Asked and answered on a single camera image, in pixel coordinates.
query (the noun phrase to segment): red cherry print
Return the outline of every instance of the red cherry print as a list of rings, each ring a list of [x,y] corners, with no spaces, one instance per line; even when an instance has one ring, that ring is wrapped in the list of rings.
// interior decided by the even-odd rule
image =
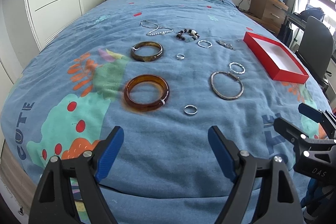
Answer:
[[[74,111],[77,106],[76,102],[71,102],[68,104],[68,111]]]
[[[59,155],[62,152],[62,145],[60,143],[58,143],[57,145],[55,145],[55,154]]]
[[[76,131],[82,133],[84,129],[85,129],[85,122],[83,120],[80,120],[76,125]]]
[[[42,157],[44,160],[47,160],[47,151],[45,149],[42,150]]]

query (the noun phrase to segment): tortoiseshell bangle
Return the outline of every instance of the tortoiseshell bangle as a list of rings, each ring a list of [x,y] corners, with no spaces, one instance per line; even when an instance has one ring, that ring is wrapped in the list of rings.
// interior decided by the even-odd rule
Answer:
[[[137,84],[142,83],[142,82],[154,82],[158,84],[162,88],[162,91],[163,91],[163,95],[161,96],[161,98],[150,104],[139,104],[137,102],[134,102],[130,98],[130,93]],[[132,80],[130,80],[126,84],[126,87],[124,89],[124,98],[125,98],[126,103],[130,107],[135,108],[140,111],[150,111],[150,110],[158,109],[159,107],[166,104],[168,97],[169,97],[169,86],[167,82],[163,78],[156,76],[156,75],[139,75],[133,78]]]
[[[141,47],[145,47],[145,46],[156,47],[156,48],[158,48],[160,50],[159,50],[159,52],[157,54],[154,54],[152,56],[140,56],[140,55],[136,55],[135,54],[136,50],[139,50]],[[132,58],[134,60],[136,60],[136,61],[142,61],[142,62],[151,62],[151,61],[157,60],[162,55],[163,55],[163,47],[159,43],[152,42],[152,41],[145,41],[145,42],[138,43],[131,50],[131,56],[132,56]]]

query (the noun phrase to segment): red box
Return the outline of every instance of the red box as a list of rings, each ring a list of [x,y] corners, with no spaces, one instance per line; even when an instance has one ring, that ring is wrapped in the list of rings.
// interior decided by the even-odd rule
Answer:
[[[304,84],[309,75],[288,48],[261,35],[246,32],[244,42],[273,80]]]

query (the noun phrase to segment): backpack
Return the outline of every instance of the backpack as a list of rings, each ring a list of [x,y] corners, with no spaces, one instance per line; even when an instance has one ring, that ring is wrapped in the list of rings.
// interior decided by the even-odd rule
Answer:
[[[308,17],[310,16],[317,18],[319,21],[323,21],[325,15],[321,8],[310,8],[308,10],[301,12],[300,14],[297,13],[294,14],[305,22],[307,22]]]

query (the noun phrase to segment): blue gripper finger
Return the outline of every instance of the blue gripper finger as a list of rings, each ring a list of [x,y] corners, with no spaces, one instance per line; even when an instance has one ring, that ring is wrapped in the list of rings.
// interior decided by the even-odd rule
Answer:
[[[299,104],[299,112],[308,117],[309,119],[313,120],[314,122],[322,122],[322,114],[320,111],[316,110],[315,108],[306,105],[304,103]]]
[[[208,141],[224,176],[234,182],[237,178],[235,162],[213,127],[208,130]]]
[[[121,127],[115,127],[104,142],[109,143],[97,161],[97,169],[94,176],[97,182],[100,182],[109,174],[112,164],[124,142],[124,130]]]

